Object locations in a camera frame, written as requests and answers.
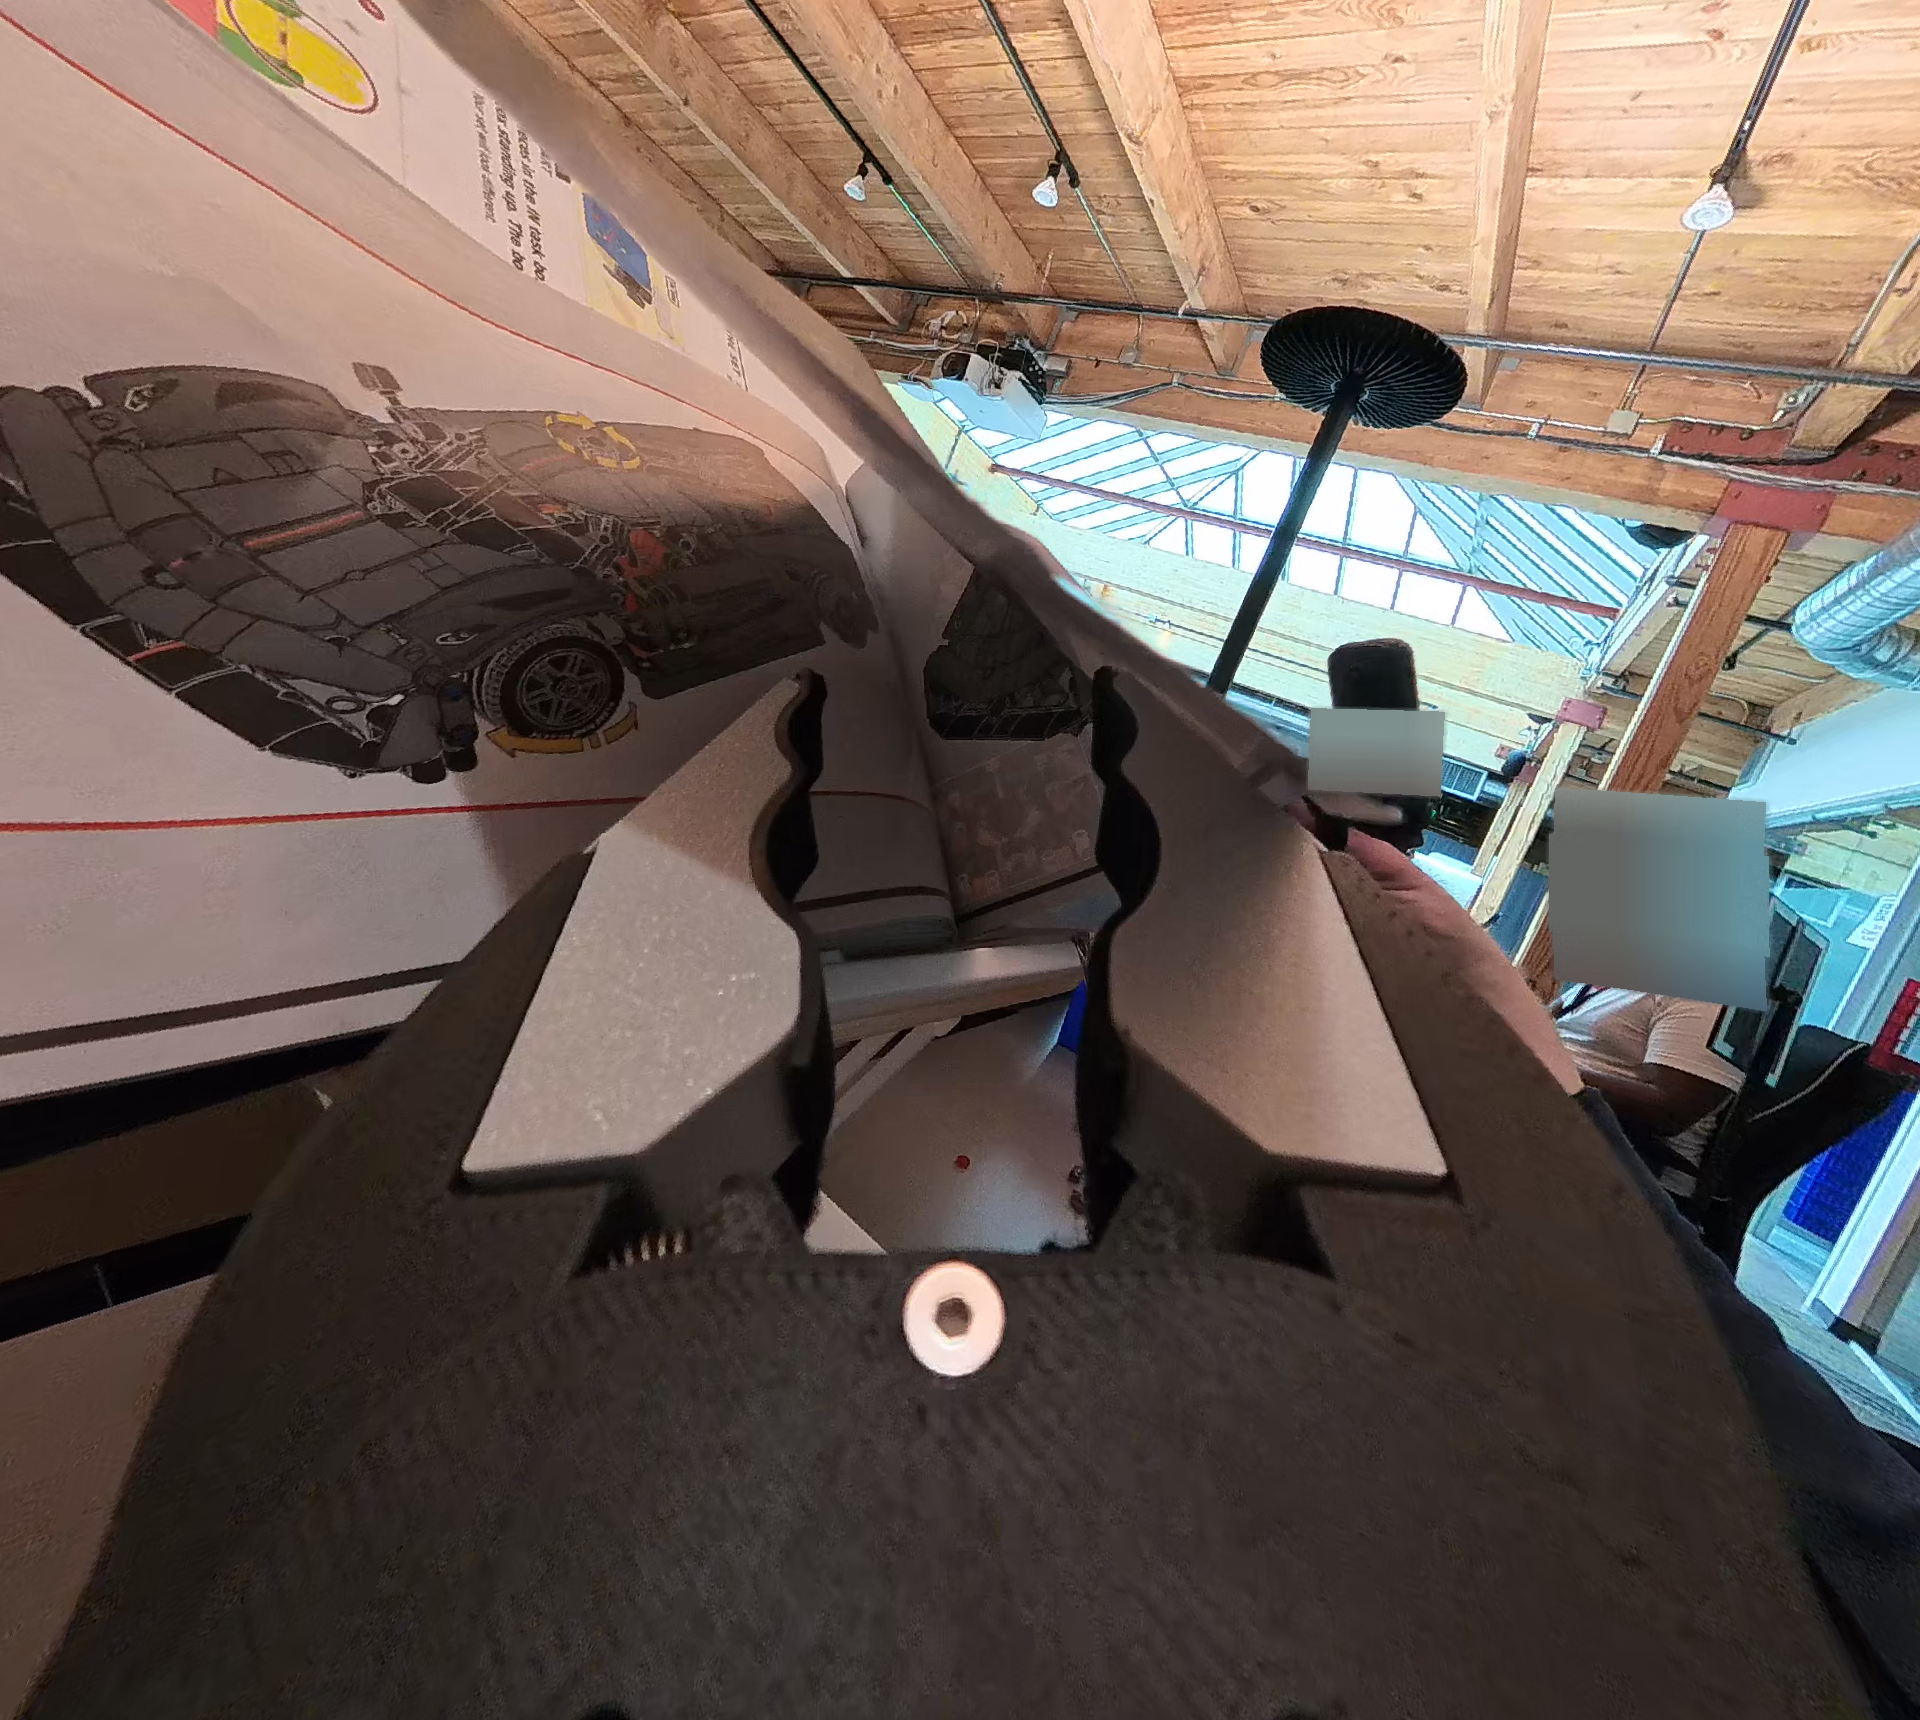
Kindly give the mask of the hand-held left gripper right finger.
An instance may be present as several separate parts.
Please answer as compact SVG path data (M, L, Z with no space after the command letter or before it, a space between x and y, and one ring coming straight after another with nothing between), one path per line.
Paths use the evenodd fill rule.
M1074 1068L1091 1241L1155 1193L1213 1248L1313 1248L1311 1188L1442 1193L1325 849L1144 676L1099 671L1091 707L1116 894Z

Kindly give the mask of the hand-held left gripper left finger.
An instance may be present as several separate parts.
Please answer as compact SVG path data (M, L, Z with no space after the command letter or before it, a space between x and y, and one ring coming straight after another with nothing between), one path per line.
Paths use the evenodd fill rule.
M692 1229L735 1178L809 1229L835 1112L820 953L825 676L800 671L613 824L463 1161L478 1188L614 1181Z

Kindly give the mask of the instruction book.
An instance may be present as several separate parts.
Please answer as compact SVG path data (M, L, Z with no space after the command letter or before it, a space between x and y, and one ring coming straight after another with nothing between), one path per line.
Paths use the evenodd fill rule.
M4 0L4 1104L389 1030L800 671L846 961L1088 932L1095 669L1304 758L953 484L478 0L396 0L740 341L537 283L166 0Z

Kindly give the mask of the person's right hand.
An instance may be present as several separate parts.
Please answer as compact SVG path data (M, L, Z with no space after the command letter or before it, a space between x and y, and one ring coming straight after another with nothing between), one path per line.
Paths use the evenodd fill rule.
M1348 827L1346 858L1372 879L1395 911L1437 947L1445 969L1487 1002L1542 1060L1563 1093L1587 1084L1547 1005L1492 939L1429 872L1385 838Z

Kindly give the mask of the black steel pole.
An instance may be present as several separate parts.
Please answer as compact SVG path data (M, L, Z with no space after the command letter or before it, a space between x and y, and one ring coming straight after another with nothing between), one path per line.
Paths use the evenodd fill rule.
M1439 335L1409 318L1359 307L1303 308L1275 321L1260 341L1260 368L1287 405L1321 420L1213 659L1206 687L1218 696L1237 681L1348 429L1398 432L1429 426L1452 412L1468 388L1463 357Z

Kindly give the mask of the white book stand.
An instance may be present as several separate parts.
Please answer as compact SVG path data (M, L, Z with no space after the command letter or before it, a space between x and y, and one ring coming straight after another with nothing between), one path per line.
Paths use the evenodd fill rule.
M1054 1044L1083 980L1072 943L830 964L835 1111L809 1248L1083 1247L1076 1055Z

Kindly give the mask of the white ceiling unit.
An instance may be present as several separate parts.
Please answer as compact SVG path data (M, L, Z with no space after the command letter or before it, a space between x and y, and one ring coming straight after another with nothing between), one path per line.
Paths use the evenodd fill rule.
M936 361L933 384L990 432L1022 440L1049 432L1044 357L1028 341L951 348Z

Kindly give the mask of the black office chair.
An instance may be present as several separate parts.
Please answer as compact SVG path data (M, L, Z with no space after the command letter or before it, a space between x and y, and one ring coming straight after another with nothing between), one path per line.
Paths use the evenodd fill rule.
M1916 1067L1822 1027L1788 1038L1772 1083L1750 1081L1720 1114L1687 1204L1702 1245L1739 1277L1768 1196L1916 1093Z

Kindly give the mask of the blue storage bins rack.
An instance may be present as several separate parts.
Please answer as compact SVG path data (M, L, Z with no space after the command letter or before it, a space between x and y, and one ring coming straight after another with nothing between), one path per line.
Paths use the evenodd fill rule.
M1900 1093L1883 1112L1812 1158L1788 1195L1783 1225L1825 1248L1838 1245L1915 1108L1916 1096Z

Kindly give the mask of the wooden post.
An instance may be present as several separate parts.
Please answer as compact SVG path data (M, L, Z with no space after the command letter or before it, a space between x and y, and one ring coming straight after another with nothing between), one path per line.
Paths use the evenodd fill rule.
M1708 527L1716 539L1715 554L1609 758L1598 781L1605 793L1665 790L1725 659L1788 549L1790 534L1766 524L1783 512L1783 502L1756 487L1734 484L1723 496Z
M1491 926L1506 902L1532 844L1573 771L1589 734L1605 725L1605 709L1589 699L1563 700L1553 722L1532 742L1473 858L1477 893L1468 916Z

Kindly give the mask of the silver air duct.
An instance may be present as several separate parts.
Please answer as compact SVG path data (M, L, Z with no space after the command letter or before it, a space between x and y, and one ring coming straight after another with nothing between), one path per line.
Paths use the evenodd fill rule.
M1838 676L1918 692L1918 524L1852 563L1790 614L1793 638Z

